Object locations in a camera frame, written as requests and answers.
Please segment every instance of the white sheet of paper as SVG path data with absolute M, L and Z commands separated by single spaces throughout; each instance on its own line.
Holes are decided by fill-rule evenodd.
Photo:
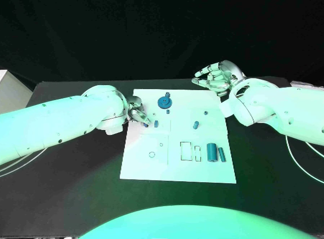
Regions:
M 170 114 L 157 104 L 166 92 L 170 92 L 173 101 Z M 237 183 L 226 120 L 216 93 L 136 89 L 134 95 L 143 100 L 152 125 L 146 128 L 141 123 L 130 122 L 120 178 Z M 195 121 L 199 121 L 198 129 L 193 129 Z M 182 142 L 192 145 L 192 155 L 185 155 L 189 150 L 183 154 L 192 156 L 192 160 L 182 160 Z M 224 148 L 226 162 L 221 161 L 219 153 L 219 161 L 208 161 L 208 143 Z M 196 160 L 196 146 L 201 147 L 202 161 Z

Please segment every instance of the black table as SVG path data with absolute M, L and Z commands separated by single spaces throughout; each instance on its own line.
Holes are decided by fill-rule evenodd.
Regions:
M 116 86 L 126 96 L 134 89 L 203 90 L 189 79 L 44 82 L 28 106 L 95 85 Z M 267 124 L 245 127 L 235 117 L 226 122 L 238 184 L 120 179 L 129 125 L 113 136 L 95 130 L 0 178 L 0 237 L 81 236 L 114 218 L 167 205 L 237 209 L 324 234 L 324 184 L 299 168 L 286 136 Z M 300 164 L 324 180 L 324 159 L 304 142 L 290 143 Z

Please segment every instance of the robotic hand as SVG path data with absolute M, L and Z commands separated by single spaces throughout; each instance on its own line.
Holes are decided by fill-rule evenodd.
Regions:
M 225 117 L 235 115 L 245 126 L 267 123 L 281 134 L 324 145 L 324 91 L 278 88 L 265 80 L 248 78 L 228 60 L 203 68 L 192 82 L 218 92 L 219 97 L 231 90 L 221 104 Z
M 129 121 L 150 124 L 141 99 L 124 97 L 113 86 L 95 86 L 72 96 L 0 115 L 0 165 L 88 134 L 108 135 Z

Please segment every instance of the cable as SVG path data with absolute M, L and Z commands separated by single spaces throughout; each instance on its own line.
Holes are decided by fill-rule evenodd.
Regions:
M 26 164 L 23 164 L 23 165 L 22 165 L 19 168 L 16 168 L 12 172 L 9 172 L 9 173 L 0 175 L 0 178 L 5 177 L 6 175 L 9 175 L 10 173 L 13 173 L 15 171 L 18 171 L 19 169 L 22 169 L 22 168 L 42 155 L 42 153 L 46 151 L 46 149 L 48 149 L 48 148 L 44 149 L 44 151 L 38 154 L 38 156 L 36 156 Z
M 287 145 L 288 145 L 288 149 L 290 149 L 290 141 L 288 141 L 288 136 L 286 135 L 286 137 L 287 137 Z M 294 159 L 294 161 L 296 161 L 296 163 L 297 163 L 297 165 L 299 165 L 299 167 L 301 168 L 301 170 L 304 171 L 304 173 L 306 174 L 309 174 L 317 181 L 320 181 L 322 183 L 324 183 L 324 181 L 323 180 L 320 180 L 319 178 L 316 178 L 307 171 L 306 171 L 306 169 L 300 166 L 300 164 L 299 164 L 299 162 L 297 162 L 297 160 L 296 160 L 296 157 L 294 157 L 294 155 L 293 155 L 293 152 L 291 152 L 291 149 L 290 149 L 290 154 L 291 154 L 291 157 L 293 157 L 293 159 Z
M 319 153 L 319 155 L 322 157 L 324 157 L 324 155 L 317 151 L 317 149 L 311 146 L 311 144 L 309 142 L 306 142 L 306 144 L 309 145 L 309 147 Z
M 32 155 L 32 153 L 29 155 L 26 155 L 20 160 L 18 160 L 13 164 L 10 164 L 8 167 L 5 167 L 3 169 L 0 169 L 0 173 L 8 170 L 13 165 L 16 165 L 18 163 L 20 163 L 29 156 Z

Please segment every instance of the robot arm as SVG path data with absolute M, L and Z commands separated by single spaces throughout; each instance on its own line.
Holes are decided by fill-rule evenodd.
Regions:
M 231 61 L 212 64 L 196 76 L 205 73 L 211 73 L 208 80 L 193 78 L 193 83 L 201 82 L 218 96 L 231 90 L 229 99 L 221 104 L 226 117 L 235 115 L 245 126 L 267 123 L 281 134 L 324 145 L 324 91 L 278 88 L 265 80 L 248 79 Z
M 129 120 L 150 124 L 139 97 L 126 99 L 113 86 L 0 115 L 0 165 L 88 134 L 123 131 Z

